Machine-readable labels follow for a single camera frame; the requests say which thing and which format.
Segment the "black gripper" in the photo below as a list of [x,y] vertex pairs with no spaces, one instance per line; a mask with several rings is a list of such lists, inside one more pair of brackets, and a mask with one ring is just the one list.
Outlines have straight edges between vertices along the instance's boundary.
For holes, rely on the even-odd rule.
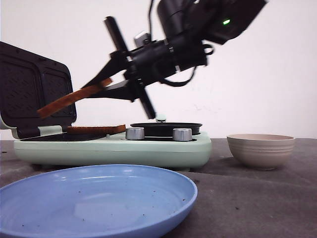
[[122,70],[125,71],[125,80],[107,86],[88,98],[111,98],[131,102],[140,99],[148,118],[153,119],[156,113],[147,95],[146,86],[155,82],[167,83],[167,77],[174,75],[177,70],[184,71],[207,64],[201,41],[178,35],[149,42],[129,51],[114,17],[108,16],[104,22],[117,50],[110,54],[110,60],[101,71],[82,88],[101,83]]

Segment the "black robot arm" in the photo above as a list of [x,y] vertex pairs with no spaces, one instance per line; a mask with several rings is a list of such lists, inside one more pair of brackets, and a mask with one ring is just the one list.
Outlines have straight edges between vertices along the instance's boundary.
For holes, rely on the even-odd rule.
[[145,90],[159,82],[182,87],[186,81],[172,82],[168,77],[178,71],[207,65],[206,49],[213,43],[225,44],[238,37],[266,5],[264,0],[162,0],[157,13],[165,39],[153,41],[150,34],[136,39],[136,49],[127,49],[114,17],[105,25],[115,44],[109,62],[89,82],[100,83],[120,71],[124,80],[93,94],[93,98],[139,99],[148,118],[155,110]]

